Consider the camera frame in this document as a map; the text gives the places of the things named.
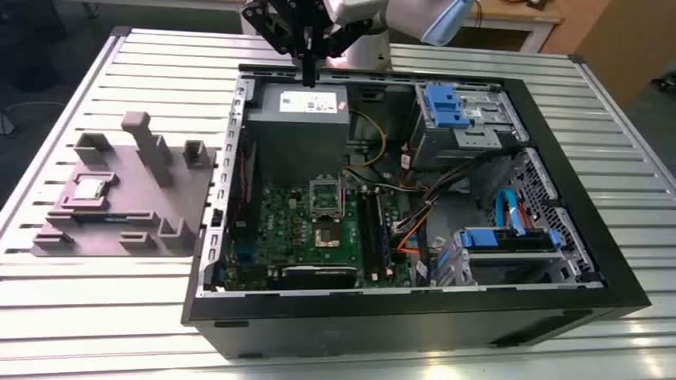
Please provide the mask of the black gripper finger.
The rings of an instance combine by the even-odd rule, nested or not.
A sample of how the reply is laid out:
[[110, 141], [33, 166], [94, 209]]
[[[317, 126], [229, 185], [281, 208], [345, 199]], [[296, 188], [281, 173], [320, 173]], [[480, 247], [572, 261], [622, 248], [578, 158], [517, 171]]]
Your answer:
[[312, 52], [302, 26], [292, 26], [288, 1], [246, 1], [241, 16], [264, 37], [276, 52], [296, 59], [302, 85], [312, 86]]
[[337, 58], [373, 26], [372, 19], [353, 21], [336, 32], [324, 36], [329, 23], [312, 25], [312, 86], [317, 80], [317, 62], [325, 58]]

